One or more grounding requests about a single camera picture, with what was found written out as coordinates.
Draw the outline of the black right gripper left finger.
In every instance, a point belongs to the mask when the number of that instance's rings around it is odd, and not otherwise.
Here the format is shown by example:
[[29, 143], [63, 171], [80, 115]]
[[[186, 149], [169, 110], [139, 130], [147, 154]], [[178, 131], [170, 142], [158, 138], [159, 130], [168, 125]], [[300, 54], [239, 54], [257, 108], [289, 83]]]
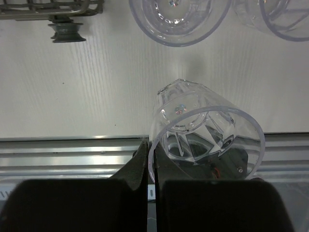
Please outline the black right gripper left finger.
[[148, 142], [109, 178], [21, 182], [0, 213], [3, 232], [144, 232]]

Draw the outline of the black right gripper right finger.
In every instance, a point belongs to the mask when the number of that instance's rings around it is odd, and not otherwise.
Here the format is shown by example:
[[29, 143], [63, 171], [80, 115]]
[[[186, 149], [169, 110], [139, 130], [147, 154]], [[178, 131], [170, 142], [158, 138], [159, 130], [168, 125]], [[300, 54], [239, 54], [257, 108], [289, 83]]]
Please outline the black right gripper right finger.
[[196, 180], [154, 151], [159, 232], [292, 232], [278, 191], [254, 180]]

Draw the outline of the clear glass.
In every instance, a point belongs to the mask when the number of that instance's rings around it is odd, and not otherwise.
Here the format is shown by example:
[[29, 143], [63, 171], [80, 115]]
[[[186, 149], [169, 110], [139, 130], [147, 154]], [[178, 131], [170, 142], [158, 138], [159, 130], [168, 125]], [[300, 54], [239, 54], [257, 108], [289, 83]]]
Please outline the clear glass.
[[210, 143], [211, 153], [223, 154], [229, 148], [245, 150], [248, 154], [245, 179], [250, 179], [262, 162], [266, 143], [261, 126], [250, 114], [204, 85], [183, 79], [158, 91], [149, 140], [151, 179], [155, 178], [154, 152], [158, 146], [162, 146], [168, 157], [170, 145], [181, 147], [181, 142], [191, 141]]
[[260, 32], [292, 42], [309, 40], [307, 0], [234, 0], [240, 22]]
[[170, 47], [197, 44], [214, 33], [230, 0], [130, 0], [140, 29], [155, 42]]

